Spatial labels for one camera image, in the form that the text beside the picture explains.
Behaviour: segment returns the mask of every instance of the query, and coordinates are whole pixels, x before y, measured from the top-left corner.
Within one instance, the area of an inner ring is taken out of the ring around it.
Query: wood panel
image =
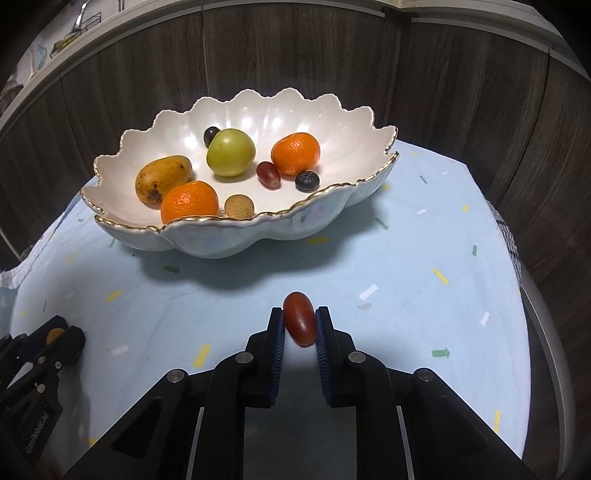
[[[499,211],[548,304],[591,433],[591,83],[557,60],[531,141]]]
[[[23,252],[91,177],[70,126],[61,84],[39,97],[0,141],[0,225]]]
[[[207,95],[200,13],[125,37],[62,78],[85,162],[115,154],[126,129],[145,130],[165,109],[184,112]]]
[[[400,73],[400,53],[410,41],[411,15],[385,8],[382,46],[380,49],[377,85],[374,94],[374,124],[390,125],[390,109],[394,100],[394,86]]]
[[[413,23],[390,123],[398,138],[468,165],[497,205],[540,110],[548,55],[499,35]]]
[[[204,12],[210,93],[245,88],[306,98],[335,93],[343,107],[375,106],[384,19],[305,4],[236,5]]]

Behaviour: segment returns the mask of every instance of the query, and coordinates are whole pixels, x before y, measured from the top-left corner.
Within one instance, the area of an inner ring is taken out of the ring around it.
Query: orange
[[[295,177],[310,170],[320,158],[320,144],[312,135],[299,132],[279,140],[271,149],[271,161],[283,175]]]
[[[195,180],[175,187],[165,195],[160,216],[166,224],[181,217],[217,215],[218,210],[216,191],[204,181]]]

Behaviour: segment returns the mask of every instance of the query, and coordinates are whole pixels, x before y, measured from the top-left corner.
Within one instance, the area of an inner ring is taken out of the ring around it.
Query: table
[[[208,370],[243,350],[294,290],[386,366],[435,370],[521,456],[530,359],[503,236],[464,164],[393,148],[384,186],[319,234],[222,260],[128,248],[74,199],[0,288],[0,329],[31,333],[59,314],[87,336],[79,366],[60,374],[64,414],[47,447],[59,467],[168,370]],[[286,464],[282,478],[354,478],[354,413],[323,403],[315,349],[286,340],[277,405],[247,413],[245,478]]]

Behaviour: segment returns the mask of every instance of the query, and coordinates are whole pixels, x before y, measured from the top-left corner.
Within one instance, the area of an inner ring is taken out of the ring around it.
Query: red grape
[[[312,302],[300,291],[291,292],[283,301],[283,322],[299,346],[314,345],[316,315]]]
[[[261,183],[270,189],[276,189],[281,183],[281,175],[277,167],[270,161],[264,161],[258,164],[256,174]]]

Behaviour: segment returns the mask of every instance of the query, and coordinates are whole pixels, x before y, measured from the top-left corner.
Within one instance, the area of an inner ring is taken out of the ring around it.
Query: metal screw
[[[363,352],[354,351],[349,354],[349,360],[354,364],[362,364],[367,357]]]
[[[249,352],[240,352],[237,353],[235,356],[236,362],[238,362],[239,364],[248,364],[252,362],[253,358],[254,357],[252,356],[252,353]]]
[[[435,373],[433,372],[433,370],[430,370],[428,368],[419,368],[417,370],[417,377],[420,380],[423,380],[424,382],[430,382],[435,378]]]
[[[184,378],[184,372],[182,370],[171,370],[166,374],[166,380],[171,383],[178,383]]]

